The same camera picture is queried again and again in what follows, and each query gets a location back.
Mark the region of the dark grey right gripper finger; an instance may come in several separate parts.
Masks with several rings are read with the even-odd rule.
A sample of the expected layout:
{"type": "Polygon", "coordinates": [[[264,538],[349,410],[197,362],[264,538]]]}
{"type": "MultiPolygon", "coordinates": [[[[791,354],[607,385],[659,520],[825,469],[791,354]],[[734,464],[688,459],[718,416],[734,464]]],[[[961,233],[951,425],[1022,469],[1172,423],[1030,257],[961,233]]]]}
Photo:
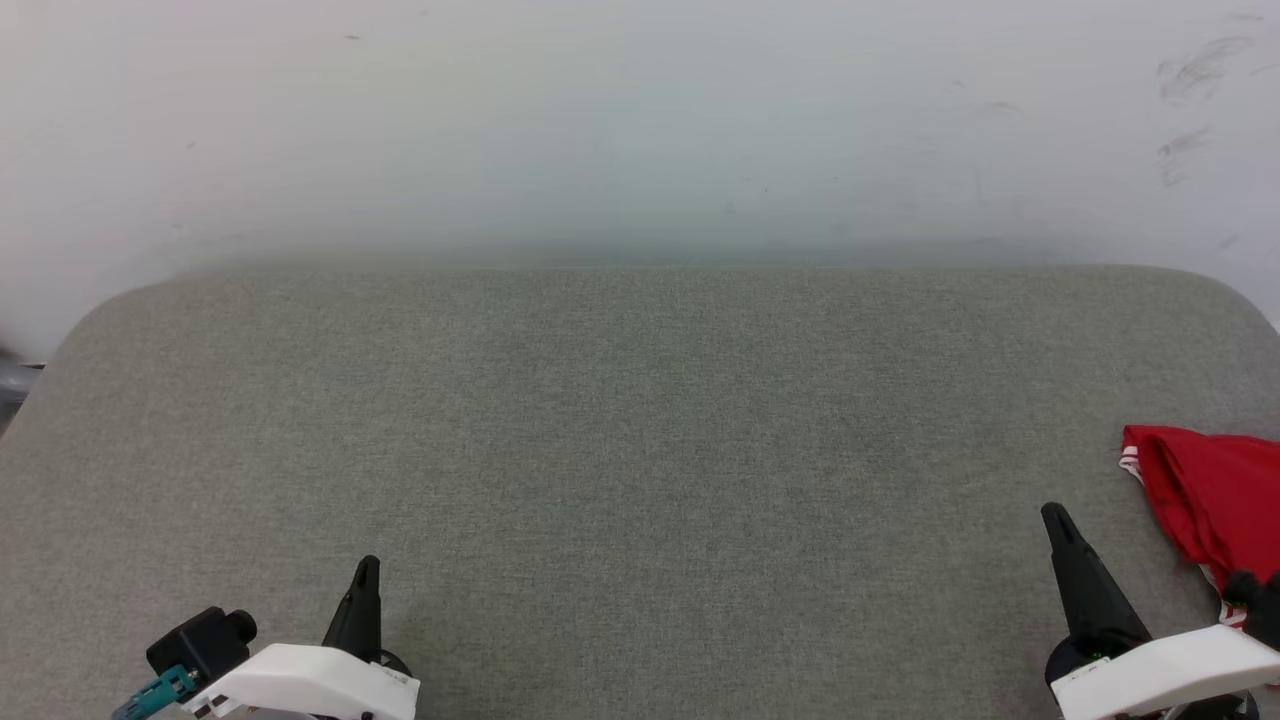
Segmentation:
{"type": "Polygon", "coordinates": [[[1083,659],[1114,659],[1153,639],[1101,556],[1057,502],[1039,514],[1068,624],[1065,644],[1083,659]]]}

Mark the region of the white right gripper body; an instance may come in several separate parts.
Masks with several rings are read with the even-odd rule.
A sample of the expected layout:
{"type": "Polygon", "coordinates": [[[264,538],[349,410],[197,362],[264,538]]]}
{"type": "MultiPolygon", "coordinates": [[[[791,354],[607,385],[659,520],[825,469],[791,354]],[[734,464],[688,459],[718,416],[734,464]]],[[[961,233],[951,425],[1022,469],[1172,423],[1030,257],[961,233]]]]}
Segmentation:
{"type": "Polygon", "coordinates": [[[1064,720],[1140,716],[1280,682],[1280,650],[1213,625],[1100,659],[1051,682],[1064,720]]]}

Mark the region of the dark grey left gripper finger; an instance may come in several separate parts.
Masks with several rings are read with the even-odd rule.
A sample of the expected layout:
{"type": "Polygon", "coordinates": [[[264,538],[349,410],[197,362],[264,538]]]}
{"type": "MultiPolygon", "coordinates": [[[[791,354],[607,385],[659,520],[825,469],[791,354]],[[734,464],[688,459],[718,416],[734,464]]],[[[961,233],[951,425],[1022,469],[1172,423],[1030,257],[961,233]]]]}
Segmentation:
{"type": "Polygon", "coordinates": [[[381,661],[380,560],[362,557],[323,637],[323,647],[361,661],[381,661]]]}

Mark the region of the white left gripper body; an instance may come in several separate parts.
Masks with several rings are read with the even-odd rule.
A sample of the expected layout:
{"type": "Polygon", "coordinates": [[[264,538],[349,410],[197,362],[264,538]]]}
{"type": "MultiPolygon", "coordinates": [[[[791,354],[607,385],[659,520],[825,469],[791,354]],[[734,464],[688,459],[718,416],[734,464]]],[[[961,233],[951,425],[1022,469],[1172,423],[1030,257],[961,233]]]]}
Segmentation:
{"type": "Polygon", "coordinates": [[[421,682],[342,650],[275,643],[188,701],[195,717],[256,708],[330,720],[415,720],[421,682]]]}

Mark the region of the red and white basketball jersey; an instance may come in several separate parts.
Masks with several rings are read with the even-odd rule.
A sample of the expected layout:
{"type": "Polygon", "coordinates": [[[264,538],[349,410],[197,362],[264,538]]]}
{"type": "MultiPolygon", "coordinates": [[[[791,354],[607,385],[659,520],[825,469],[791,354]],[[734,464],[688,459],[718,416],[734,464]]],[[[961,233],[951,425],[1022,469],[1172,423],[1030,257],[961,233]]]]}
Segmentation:
{"type": "Polygon", "coordinates": [[[1180,560],[1219,594],[1235,571],[1261,582],[1280,571],[1280,442],[1128,425],[1119,465],[1180,560]]]}

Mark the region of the grey metal object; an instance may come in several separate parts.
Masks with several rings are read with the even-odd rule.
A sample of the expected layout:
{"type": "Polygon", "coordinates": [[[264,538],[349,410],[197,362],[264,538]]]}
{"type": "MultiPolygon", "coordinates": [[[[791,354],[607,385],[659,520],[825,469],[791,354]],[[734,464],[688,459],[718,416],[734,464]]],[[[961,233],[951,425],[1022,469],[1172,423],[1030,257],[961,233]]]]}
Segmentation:
{"type": "Polygon", "coordinates": [[[0,436],[12,424],[41,377],[42,363],[24,363],[0,345],[0,436]]]}

